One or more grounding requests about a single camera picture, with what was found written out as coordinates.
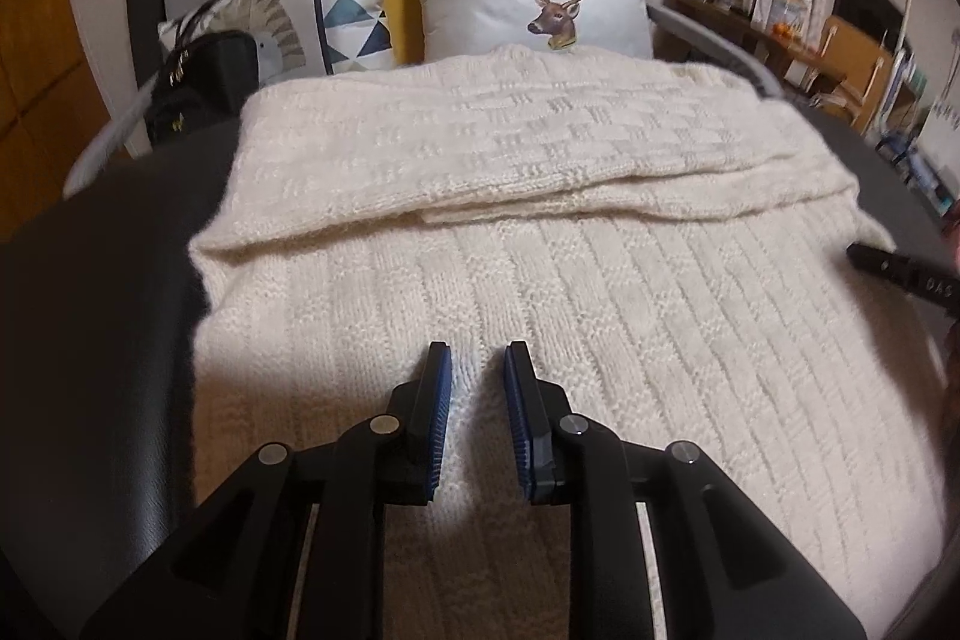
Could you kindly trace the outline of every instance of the geometric triangle pillow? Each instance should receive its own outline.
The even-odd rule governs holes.
[[[168,52],[192,17],[160,24]],[[261,86],[395,66],[383,0],[219,0],[197,20],[190,39],[224,30],[256,40]]]
[[[393,68],[394,51],[383,0],[318,0],[330,72]]]

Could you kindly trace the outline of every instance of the wooden desk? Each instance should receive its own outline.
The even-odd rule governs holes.
[[[832,92],[847,78],[846,73],[824,61],[816,50],[754,28],[750,19],[739,12],[720,9],[704,0],[666,0],[666,5],[757,57],[765,54],[761,60],[781,82],[786,83],[786,73],[794,61],[817,71],[816,92]]]

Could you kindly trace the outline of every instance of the wooden cabinet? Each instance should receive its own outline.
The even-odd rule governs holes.
[[[0,242],[56,203],[108,118],[70,0],[0,0]]]

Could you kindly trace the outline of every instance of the deer head print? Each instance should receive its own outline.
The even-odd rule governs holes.
[[[563,49],[577,41],[577,28],[573,25],[573,20],[576,20],[580,13],[582,0],[535,1],[541,8],[541,13],[527,25],[530,33],[549,34],[547,45],[550,49]]]

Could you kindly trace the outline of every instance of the deer pillow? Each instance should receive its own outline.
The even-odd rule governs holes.
[[[421,0],[425,55],[480,55],[501,44],[576,44],[652,57],[644,0]]]

